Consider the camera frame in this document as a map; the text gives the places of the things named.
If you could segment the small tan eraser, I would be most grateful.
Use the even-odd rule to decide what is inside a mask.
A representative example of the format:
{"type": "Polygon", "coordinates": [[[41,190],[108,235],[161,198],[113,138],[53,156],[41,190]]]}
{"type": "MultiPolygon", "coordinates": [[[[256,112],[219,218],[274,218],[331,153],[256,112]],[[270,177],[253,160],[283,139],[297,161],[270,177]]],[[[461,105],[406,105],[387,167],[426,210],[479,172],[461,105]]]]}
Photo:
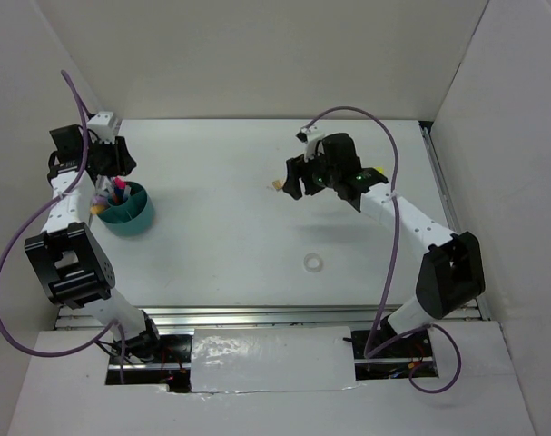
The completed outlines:
{"type": "Polygon", "coordinates": [[[271,185],[276,191],[281,191],[283,187],[282,183],[279,180],[273,181],[271,185]]]}

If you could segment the clear capped pen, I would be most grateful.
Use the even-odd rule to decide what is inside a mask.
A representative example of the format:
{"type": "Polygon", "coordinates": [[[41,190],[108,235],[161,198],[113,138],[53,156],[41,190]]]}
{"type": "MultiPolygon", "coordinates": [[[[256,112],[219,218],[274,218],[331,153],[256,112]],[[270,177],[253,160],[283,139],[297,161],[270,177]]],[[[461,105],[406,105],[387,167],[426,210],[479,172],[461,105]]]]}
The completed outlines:
{"type": "Polygon", "coordinates": [[[110,198],[113,193],[111,182],[108,178],[102,178],[96,185],[96,194],[103,198],[110,198]]]}

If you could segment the blue gel pen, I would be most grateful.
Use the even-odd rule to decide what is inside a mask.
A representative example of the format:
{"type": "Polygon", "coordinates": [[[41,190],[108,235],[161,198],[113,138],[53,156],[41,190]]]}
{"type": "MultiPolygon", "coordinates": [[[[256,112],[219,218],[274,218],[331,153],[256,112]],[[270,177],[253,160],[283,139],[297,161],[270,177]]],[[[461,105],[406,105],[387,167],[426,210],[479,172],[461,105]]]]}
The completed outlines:
{"type": "Polygon", "coordinates": [[[119,204],[123,204],[125,202],[125,195],[124,195],[124,190],[118,190],[118,189],[114,189],[118,192],[118,195],[120,197],[120,203],[119,204]]]}

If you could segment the clear tape roll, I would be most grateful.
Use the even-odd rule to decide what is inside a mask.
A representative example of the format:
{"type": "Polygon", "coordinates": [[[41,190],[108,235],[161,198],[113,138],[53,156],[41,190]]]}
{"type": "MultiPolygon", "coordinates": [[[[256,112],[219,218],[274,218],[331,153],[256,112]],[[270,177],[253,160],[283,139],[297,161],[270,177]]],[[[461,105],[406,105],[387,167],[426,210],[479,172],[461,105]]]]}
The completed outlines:
{"type": "Polygon", "coordinates": [[[308,273],[319,273],[323,266],[323,259],[317,253],[308,253],[303,258],[303,268],[308,273]]]}

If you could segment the pink black highlighter marker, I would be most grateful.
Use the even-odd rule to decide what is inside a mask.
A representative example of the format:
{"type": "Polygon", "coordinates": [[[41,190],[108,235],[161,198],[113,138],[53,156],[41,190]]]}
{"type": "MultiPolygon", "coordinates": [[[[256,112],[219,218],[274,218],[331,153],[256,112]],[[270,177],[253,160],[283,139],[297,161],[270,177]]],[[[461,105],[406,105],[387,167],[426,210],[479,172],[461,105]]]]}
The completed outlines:
{"type": "Polygon", "coordinates": [[[114,186],[115,189],[124,190],[125,186],[126,186],[126,183],[121,178],[115,177],[115,178],[113,178],[113,186],[114,186]]]}

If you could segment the lilac highlighter marker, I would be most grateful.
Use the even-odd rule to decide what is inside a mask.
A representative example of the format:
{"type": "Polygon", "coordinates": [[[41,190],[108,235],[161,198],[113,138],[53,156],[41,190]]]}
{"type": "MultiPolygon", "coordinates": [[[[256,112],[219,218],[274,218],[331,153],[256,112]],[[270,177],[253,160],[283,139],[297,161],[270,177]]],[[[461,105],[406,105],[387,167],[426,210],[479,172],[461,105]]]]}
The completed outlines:
{"type": "Polygon", "coordinates": [[[103,207],[109,207],[109,201],[107,197],[103,197],[101,195],[96,195],[92,199],[92,206],[103,206],[103,207]]]}

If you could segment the orange highlighter marker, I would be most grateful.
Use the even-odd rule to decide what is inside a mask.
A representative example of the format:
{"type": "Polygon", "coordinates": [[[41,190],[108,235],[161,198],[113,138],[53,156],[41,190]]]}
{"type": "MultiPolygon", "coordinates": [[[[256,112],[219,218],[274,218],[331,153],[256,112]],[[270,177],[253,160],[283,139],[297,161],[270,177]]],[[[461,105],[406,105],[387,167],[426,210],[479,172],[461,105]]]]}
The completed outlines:
{"type": "Polygon", "coordinates": [[[103,213],[106,210],[107,210],[107,207],[105,205],[102,205],[102,204],[93,205],[90,208],[90,212],[93,215],[98,215],[100,213],[103,213]]]}

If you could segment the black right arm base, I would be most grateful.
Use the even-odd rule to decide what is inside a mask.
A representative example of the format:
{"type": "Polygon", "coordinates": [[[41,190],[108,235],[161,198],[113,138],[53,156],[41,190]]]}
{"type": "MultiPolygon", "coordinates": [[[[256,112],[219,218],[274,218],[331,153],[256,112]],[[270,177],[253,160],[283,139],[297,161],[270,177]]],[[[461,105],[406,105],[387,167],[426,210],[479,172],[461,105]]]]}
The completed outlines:
{"type": "Polygon", "coordinates": [[[365,345],[369,337],[368,330],[351,330],[342,340],[351,346],[355,363],[380,362],[395,363],[410,360],[427,360],[433,356],[428,333],[418,332],[397,340],[371,358],[365,356],[365,345]]]}

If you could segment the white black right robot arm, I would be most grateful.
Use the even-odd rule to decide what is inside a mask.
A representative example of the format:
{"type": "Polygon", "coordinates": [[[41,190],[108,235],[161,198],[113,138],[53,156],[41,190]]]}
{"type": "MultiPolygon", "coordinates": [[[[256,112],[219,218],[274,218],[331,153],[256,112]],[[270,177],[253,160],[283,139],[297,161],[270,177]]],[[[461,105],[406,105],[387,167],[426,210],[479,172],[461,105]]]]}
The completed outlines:
{"type": "Polygon", "coordinates": [[[302,155],[286,163],[283,191],[293,199],[331,189],[357,212],[391,230],[419,259],[412,297],[379,324],[384,352],[400,356],[412,344],[410,330],[441,320],[485,289],[480,244],[470,232],[455,233],[397,193],[378,170],[362,166],[352,138],[303,128],[302,155]]]}

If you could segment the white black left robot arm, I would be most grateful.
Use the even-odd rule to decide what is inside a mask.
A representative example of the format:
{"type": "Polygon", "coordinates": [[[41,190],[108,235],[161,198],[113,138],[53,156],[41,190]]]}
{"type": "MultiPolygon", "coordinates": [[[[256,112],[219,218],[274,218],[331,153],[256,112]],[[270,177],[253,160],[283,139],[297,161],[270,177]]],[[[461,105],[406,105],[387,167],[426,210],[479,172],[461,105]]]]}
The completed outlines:
{"type": "Polygon", "coordinates": [[[89,123],[53,129],[55,151],[47,179],[53,190],[42,231],[25,240],[25,253],[49,301],[111,325],[115,349],[141,362],[154,362],[163,339],[153,320],[115,288],[115,273],[89,227],[96,184],[102,177],[129,174],[136,166],[116,126],[89,123]]]}

